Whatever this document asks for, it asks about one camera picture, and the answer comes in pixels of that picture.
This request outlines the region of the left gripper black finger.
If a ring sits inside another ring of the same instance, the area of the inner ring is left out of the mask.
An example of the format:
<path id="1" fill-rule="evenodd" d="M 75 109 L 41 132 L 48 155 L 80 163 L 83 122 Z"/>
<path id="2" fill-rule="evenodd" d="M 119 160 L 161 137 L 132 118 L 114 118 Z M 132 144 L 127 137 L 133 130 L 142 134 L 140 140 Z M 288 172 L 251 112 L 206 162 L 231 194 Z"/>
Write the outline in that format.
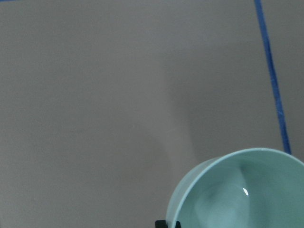
<path id="1" fill-rule="evenodd" d="M 166 220 L 157 220 L 157 221 L 155 221 L 155 228 L 168 228 Z"/>

